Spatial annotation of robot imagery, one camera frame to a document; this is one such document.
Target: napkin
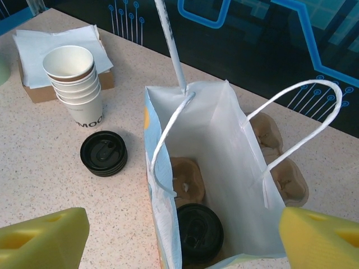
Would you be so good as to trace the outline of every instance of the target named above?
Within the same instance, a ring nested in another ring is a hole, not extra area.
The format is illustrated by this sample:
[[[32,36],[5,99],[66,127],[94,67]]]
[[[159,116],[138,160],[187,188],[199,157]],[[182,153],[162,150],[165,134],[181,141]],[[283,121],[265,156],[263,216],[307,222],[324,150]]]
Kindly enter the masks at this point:
[[[61,33],[17,30],[13,38],[24,70],[24,85],[31,89],[51,85],[43,69],[43,59],[51,50],[60,46],[78,45],[88,49],[94,56],[97,73],[113,67],[95,25]]]

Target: speckled countertop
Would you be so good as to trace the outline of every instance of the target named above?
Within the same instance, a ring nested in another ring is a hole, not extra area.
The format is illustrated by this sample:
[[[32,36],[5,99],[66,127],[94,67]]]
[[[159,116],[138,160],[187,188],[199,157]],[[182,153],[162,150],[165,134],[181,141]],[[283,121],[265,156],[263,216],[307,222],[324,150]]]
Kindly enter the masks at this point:
[[[49,10],[19,26],[64,31],[86,23]],[[0,53],[11,67],[0,87],[0,227],[69,207],[84,207],[90,235],[80,268],[158,268],[143,145],[144,86],[177,83],[169,58],[100,30],[114,64],[116,88],[103,91],[104,122],[97,129],[119,133],[129,150],[125,169],[110,178],[92,175],[81,163],[82,142],[92,131],[77,127],[59,101],[33,104],[21,86],[17,50],[9,32]],[[188,82],[217,80],[183,65]],[[245,112],[265,99],[235,87]],[[318,122],[272,104],[284,149]],[[305,208],[359,221],[359,141],[327,128],[291,157],[310,189]],[[289,268],[286,258],[246,262],[231,268]]]

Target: black plastic lid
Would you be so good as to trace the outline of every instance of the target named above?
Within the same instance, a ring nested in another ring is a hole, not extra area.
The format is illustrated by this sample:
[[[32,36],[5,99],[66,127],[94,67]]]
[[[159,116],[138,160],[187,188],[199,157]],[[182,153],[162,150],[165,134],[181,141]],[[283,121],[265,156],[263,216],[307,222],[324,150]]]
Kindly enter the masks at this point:
[[[189,203],[177,209],[183,264],[201,264],[214,259],[223,244],[223,227],[208,207]]]
[[[122,137],[111,131],[89,136],[81,146],[81,161],[95,175],[110,177],[127,163],[127,149]]]

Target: paper cup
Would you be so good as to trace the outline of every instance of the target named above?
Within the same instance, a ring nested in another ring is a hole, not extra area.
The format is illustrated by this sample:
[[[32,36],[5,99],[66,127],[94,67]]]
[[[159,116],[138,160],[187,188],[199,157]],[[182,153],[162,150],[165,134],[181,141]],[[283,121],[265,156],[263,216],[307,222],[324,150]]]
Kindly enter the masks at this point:
[[[67,91],[67,90],[62,90],[59,89],[57,86],[55,86],[54,84],[52,84],[54,90],[59,93],[61,96],[67,97],[67,98],[79,98],[82,96],[85,96],[86,94],[92,92],[96,87],[98,87],[98,84],[100,84],[99,79],[97,78],[96,80],[94,80],[90,86],[78,90],[78,91]]]
[[[81,103],[90,101],[93,98],[95,98],[98,91],[100,91],[100,90],[101,90],[101,84],[98,82],[96,87],[93,88],[93,90],[91,92],[86,92],[83,96],[79,96],[79,97],[76,97],[76,96],[73,96],[73,97],[63,96],[56,89],[55,89],[55,92],[65,102],[68,102],[68,103],[71,103],[71,104],[81,104]]]
[[[51,50],[43,60],[47,75],[55,80],[77,81],[91,73],[94,57],[80,46],[62,46]]]
[[[57,98],[67,107],[68,112],[70,112],[78,126],[95,128],[101,124],[103,120],[101,91],[92,100],[80,104],[68,103],[58,95]]]
[[[71,82],[63,82],[63,81],[57,81],[53,78],[49,77],[51,83],[55,85],[57,88],[64,90],[64,91],[77,91],[84,89],[91,85],[94,80],[98,78],[98,74],[96,72],[96,68],[93,68],[91,73],[89,73],[86,77],[77,80],[77,81],[71,81]]]

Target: cardboard box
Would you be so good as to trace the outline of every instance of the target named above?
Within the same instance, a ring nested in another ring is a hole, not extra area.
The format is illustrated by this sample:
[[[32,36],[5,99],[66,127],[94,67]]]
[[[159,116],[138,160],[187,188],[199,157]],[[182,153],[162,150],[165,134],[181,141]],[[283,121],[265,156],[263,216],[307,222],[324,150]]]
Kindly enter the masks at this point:
[[[52,88],[52,86],[30,89],[30,87],[24,85],[24,70],[22,69],[20,58],[19,58],[19,72],[20,72],[21,84],[24,87],[27,94],[30,96],[30,99],[31,101],[33,101],[33,103],[42,103],[42,102],[57,99],[55,91]],[[100,79],[102,90],[114,88],[113,74],[111,70],[109,72],[99,74],[99,79]]]

